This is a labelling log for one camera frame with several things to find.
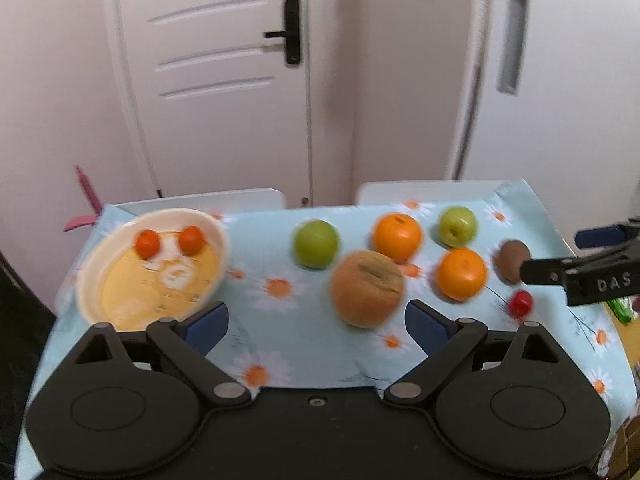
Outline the cream yellow ceramic bowl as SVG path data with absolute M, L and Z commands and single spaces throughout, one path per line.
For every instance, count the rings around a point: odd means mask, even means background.
M 206 238 L 191 257 L 178 247 L 178 235 L 187 226 L 197 226 Z M 143 230 L 160 234 L 160 251 L 149 260 L 134 251 Z M 214 298 L 229 252 L 227 230 L 210 214 L 189 208 L 142 214 L 108 234 L 81 263 L 77 309 L 87 323 L 110 323 L 122 332 L 143 330 L 159 318 L 182 321 Z

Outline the large brownish apple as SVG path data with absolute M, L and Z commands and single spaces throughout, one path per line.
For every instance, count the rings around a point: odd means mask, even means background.
M 333 270 L 330 296 L 343 322 L 372 330 L 399 308 L 405 296 L 405 279 L 392 259 L 372 250 L 357 250 Z

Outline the orange back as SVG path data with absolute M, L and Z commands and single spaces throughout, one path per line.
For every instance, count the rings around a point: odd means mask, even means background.
M 423 239 L 423 230 L 416 220 L 408 214 L 393 212 L 375 223 L 370 243 L 376 252 L 394 263 L 404 264 L 420 249 Z

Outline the small tangerine right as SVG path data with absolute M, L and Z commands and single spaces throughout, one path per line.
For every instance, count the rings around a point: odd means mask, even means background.
M 206 238 L 197 226 L 187 226 L 178 235 L 178 247 L 185 256 L 197 255 L 206 245 Z

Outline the small red tomato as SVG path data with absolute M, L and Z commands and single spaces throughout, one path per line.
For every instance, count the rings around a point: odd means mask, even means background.
M 533 296 L 527 290 L 518 290 L 508 302 L 508 312 L 512 318 L 526 318 L 533 306 Z

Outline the orange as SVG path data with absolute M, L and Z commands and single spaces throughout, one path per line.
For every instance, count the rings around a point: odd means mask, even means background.
M 404 264 L 420 249 L 423 239 L 423 230 L 416 220 L 408 214 L 393 212 L 375 223 L 370 243 L 376 252 L 394 263 Z
M 465 302 L 485 286 L 488 269 L 484 259 L 470 248 L 454 248 L 444 255 L 435 271 L 435 285 L 446 298 Z

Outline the white chair back left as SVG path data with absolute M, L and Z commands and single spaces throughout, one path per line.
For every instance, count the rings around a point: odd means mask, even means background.
M 282 210 L 286 208 L 286 198 L 283 193 L 274 188 L 249 188 L 248 190 L 138 200 L 118 204 L 118 206 L 128 214 L 136 216 L 169 208 L 189 208 L 206 212 L 206 214 L 226 216 L 242 214 L 242 212 Z

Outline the brown kiwi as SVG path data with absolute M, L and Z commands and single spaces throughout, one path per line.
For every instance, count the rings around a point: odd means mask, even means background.
M 495 255 L 495 266 L 505 281 L 518 284 L 521 281 L 521 265 L 531 258 L 529 248 L 521 240 L 505 240 Z

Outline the white wardrobe door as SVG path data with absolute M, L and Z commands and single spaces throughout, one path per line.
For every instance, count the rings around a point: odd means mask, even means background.
M 460 176 L 525 180 L 563 237 L 639 211 L 639 0 L 486 0 Z

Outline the white chair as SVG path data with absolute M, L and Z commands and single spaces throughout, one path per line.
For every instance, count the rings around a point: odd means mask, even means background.
M 206 212 L 206 214 L 226 216 L 242 214 L 242 212 L 282 210 L 286 208 L 286 198 L 283 193 L 274 188 L 249 188 L 248 190 L 138 200 L 118 204 L 118 206 L 128 214 L 136 216 L 169 208 L 189 208 Z
M 506 181 L 390 181 L 369 182 L 356 193 L 358 206 L 400 204 L 405 202 L 464 202 L 479 200 L 495 193 Z

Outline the yellow green apple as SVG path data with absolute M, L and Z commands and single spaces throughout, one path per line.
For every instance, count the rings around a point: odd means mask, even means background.
M 439 217 L 438 234 L 448 247 L 468 246 L 477 234 L 477 218 L 469 208 L 447 208 Z

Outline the light blue daisy tablecloth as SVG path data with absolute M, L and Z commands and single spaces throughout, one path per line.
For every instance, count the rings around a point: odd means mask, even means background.
M 282 209 L 227 214 L 219 220 L 230 238 L 227 275 L 216 299 L 226 303 L 230 330 L 210 359 L 233 378 L 258 393 L 263 386 L 358 387 L 375 386 L 379 393 L 419 364 L 425 353 L 408 336 L 402 319 L 404 306 L 382 328 L 356 330 L 336 316 L 330 296 L 331 269 L 300 268 L 291 254 L 293 232 L 303 223 L 320 219 L 340 233 L 341 256 L 367 248 L 378 218 L 388 212 L 410 214 L 426 233 L 420 252 L 404 267 L 407 292 L 404 304 L 420 299 L 453 318 L 479 318 L 492 330 L 516 330 L 518 321 L 506 313 L 514 288 L 489 267 L 486 288 L 463 304 L 439 296 L 432 285 L 436 263 L 446 252 L 435 228 L 440 213 L 449 206 L 469 207 L 480 220 L 471 244 L 489 266 L 504 240 L 521 240 L 536 258 L 570 254 L 548 212 L 529 185 L 506 182 L 495 193 L 462 202 L 405 202 L 373 206 Z M 77 309 L 77 272 L 101 240 L 134 220 L 119 206 L 106 206 L 98 225 L 67 274 L 56 298 L 54 324 L 29 403 L 46 380 L 88 330 Z M 636 387 L 626 353 L 614 323 L 602 304 L 570 309 L 559 287 L 532 287 L 533 312 L 529 320 L 541 322 L 562 344 L 608 406 L 612 432 L 629 415 L 636 402 Z

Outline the small tangerine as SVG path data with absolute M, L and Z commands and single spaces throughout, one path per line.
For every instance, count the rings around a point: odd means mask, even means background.
M 206 245 L 206 238 L 197 226 L 187 226 L 178 235 L 178 247 L 185 256 L 197 255 Z
M 143 230 L 134 240 L 134 251 L 142 260 L 153 258 L 160 251 L 160 234 L 154 230 Z

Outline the orange front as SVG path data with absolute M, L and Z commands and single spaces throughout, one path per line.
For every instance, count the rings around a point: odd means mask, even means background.
M 484 259 L 470 248 L 454 248 L 444 255 L 435 271 L 435 285 L 446 298 L 465 302 L 485 286 L 488 269 Z

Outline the white chair back right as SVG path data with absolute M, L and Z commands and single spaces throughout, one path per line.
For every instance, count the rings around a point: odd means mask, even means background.
M 369 182 L 356 193 L 358 206 L 400 204 L 405 202 L 464 202 L 479 200 L 495 193 L 506 181 L 390 181 Z

